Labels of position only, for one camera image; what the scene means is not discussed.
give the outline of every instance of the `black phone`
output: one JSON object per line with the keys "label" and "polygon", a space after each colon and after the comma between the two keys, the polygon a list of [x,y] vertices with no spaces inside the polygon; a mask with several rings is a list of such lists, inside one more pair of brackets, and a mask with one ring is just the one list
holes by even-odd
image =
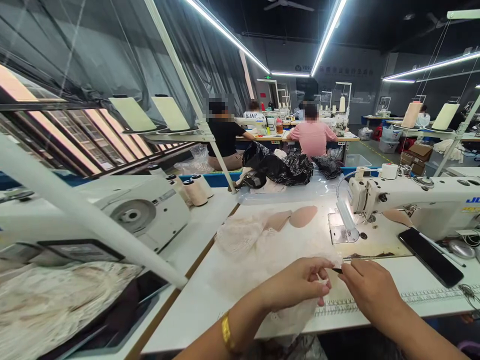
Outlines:
{"label": "black phone", "polygon": [[418,230],[410,228],[398,234],[398,238],[446,288],[455,286],[464,278],[464,274],[425,240]]}

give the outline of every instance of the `cardboard box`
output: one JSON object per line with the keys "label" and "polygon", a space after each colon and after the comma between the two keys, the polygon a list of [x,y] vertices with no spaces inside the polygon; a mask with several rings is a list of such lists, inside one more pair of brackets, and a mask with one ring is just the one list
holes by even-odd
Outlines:
{"label": "cardboard box", "polygon": [[400,155],[400,165],[412,165],[414,162],[414,156],[408,151],[404,151]]}
{"label": "cardboard box", "polygon": [[423,166],[413,163],[413,166],[411,167],[411,172],[418,176],[422,176],[424,173],[424,170],[425,170],[425,163],[423,164]]}
{"label": "cardboard box", "polygon": [[414,157],[416,157],[419,160],[422,160],[423,162],[427,162],[430,159],[430,156],[432,156],[432,152],[434,151],[434,148],[429,145],[420,145],[420,144],[413,144],[410,146],[408,149],[408,152],[413,154]]}

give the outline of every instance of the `left hand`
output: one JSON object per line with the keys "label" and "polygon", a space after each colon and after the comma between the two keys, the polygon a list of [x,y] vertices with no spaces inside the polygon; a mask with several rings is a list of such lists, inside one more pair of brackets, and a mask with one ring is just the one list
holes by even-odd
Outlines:
{"label": "left hand", "polygon": [[[285,269],[258,286],[263,305],[269,311],[291,308],[304,300],[318,298],[318,305],[324,306],[323,297],[330,292],[327,269],[334,265],[323,257],[303,257],[292,262]],[[328,280],[326,285],[318,282],[318,276]]]}

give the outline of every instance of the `pink shirt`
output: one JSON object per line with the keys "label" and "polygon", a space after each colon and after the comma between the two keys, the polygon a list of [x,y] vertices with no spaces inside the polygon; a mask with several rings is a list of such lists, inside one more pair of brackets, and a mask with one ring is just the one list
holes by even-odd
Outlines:
{"label": "pink shirt", "polygon": [[326,156],[327,142],[337,141],[337,136],[329,126],[319,120],[307,120],[290,130],[292,140],[298,140],[301,153],[312,156]]}

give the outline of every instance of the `led light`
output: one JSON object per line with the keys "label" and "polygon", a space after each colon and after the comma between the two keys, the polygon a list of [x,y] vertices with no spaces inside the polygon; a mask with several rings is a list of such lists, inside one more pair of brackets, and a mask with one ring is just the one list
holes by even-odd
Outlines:
{"label": "led light", "polygon": [[390,80],[390,79],[383,79],[384,82],[387,83],[406,83],[406,84],[413,84],[415,80]]}
{"label": "led light", "polygon": [[309,78],[310,74],[300,73],[300,72],[271,72],[272,75],[276,76],[295,76],[299,78]]}
{"label": "led light", "polygon": [[322,43],[320,44],[320,48],[318,49],[318,54],[316,56],[315,63],[313,64],[313,68],[311,69],[310,75],[313,76],[315,74],[315,71],[317,70],[317,67],[320,64],[320,60],[322,60],[322,56],[324,55],[325,49],[327,48],[327,45],[329,44],[330,38],[332,37],[332,34],[334,33],[335,27],[337,26],[337,23],[339,22],[340,15],[342,14],[342,11],[345,7],[345,4],[347,3],[347,0],[340,0],[340,4],[338,5],[338,8],[336,9],[335,17],[333,18],[333,21],[330,24],[330,28],[328,29],[328,32],[323,39]]}
{"label": "led light", "polygon": [[468,54],[468,55],[462,55],[462,56],[459,56],[459,57],[455,57],[455,58],[450,59],[450,60],[445,60],[445,61],[442,61],[442,62],[438,62],[436,64],[419,67],[419,68],[414,69],[414,70],[401,72],[401,73],[396,74],[396,75],[388,76],[388,77],[384,78],[383,81],[396,79],[396,78],[402,78],[402,77],[404,77],[406,75],[410,75],[410,74],[422,73],[422,72],[427,71],[427,70],[441,68],[441,67],[445,67],[445,66],[448,66],[448,65],[456,64],[456,63],[461,63],[461,62],[471,60],[471,59],[475,59],[475,58],[478,58],[478,57],[480,57],[480,51],[477,51],[477,52],[474,52],[474,53],[471,53],[471,54]]}
{"label": "led light", "polygon": [[269,69],[258,60],[238,39],[215,17],[213,16],[199,1],[197,0],[185,0],[196,11],[200,13],[205,19],[208,20],[218,31],[220,31],[228,40],[230,40],[237,48],[242,50],[250,59],[253,60],[259,67],[262,68],[267,74],[270,74]]}

